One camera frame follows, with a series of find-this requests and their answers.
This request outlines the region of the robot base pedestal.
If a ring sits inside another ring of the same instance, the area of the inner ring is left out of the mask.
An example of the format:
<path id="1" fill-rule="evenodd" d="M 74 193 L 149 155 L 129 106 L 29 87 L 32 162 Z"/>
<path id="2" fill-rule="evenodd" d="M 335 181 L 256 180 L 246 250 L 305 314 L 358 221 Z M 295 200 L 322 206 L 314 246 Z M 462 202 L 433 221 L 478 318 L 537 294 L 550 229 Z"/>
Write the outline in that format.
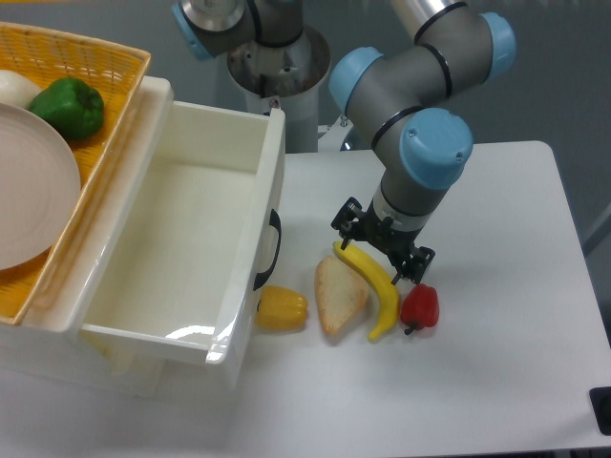
<path id="1" fill-rule="evenodd" d="M 229 74 L 242 91 L 247 111 L 284 112 L 285 148 L 290 154 L 318 150 L 319 90 L 330 63 L 326 40 L 310 26 L 286 47 L 250 42 L 227 55 Z"/>

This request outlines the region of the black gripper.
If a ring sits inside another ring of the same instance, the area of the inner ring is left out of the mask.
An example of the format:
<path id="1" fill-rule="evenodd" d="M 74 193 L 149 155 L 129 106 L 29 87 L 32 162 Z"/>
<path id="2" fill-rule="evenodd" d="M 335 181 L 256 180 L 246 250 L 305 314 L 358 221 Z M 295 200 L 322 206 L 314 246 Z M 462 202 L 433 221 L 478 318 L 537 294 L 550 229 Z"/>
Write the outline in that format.
<path id="1" fill-rule="evenodd" d="M 391 283 L 400 280 L 420 284 L 435 257 L 429 247 L 416 247 L 415 239 L 420 230 L 402 231 L 393 226 L 396 219 L 379 219 L 371 205 L 363 212 L 360 202 L 350 197 L 339 209 L 331 222 L 341 238 L 341 249 L 346 249 L 352 241 L 364 241 L 390 258 L 396 274 Z"/>

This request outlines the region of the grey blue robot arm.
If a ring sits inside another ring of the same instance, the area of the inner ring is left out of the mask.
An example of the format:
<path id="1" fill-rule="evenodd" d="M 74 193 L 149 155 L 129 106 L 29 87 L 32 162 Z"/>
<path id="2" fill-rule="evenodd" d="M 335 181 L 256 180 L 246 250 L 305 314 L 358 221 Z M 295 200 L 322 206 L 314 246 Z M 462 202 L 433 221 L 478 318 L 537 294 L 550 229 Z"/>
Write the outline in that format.
<path id="1" fill-rule="evenodd" d="M 398 278 L 420 282 L 434 252 L 416 238 L 474 146 L 468 125 L 442 103 L 508 72 L 516 37 L 505 18 L 464 1 L 392 6 L 412 47 L 393 58 L 363 47 L 337 63 L 299 1 L 178 1 L 172 13 L 197 59 L 226 56 L 249 111 L 285 112 L 301 151 L 315 145 L 317 91 L 327 83 L 385 169 L 370 205 L 350 198 L 332 227 L 343 243 L 364 241 L 386 255 Z"/>

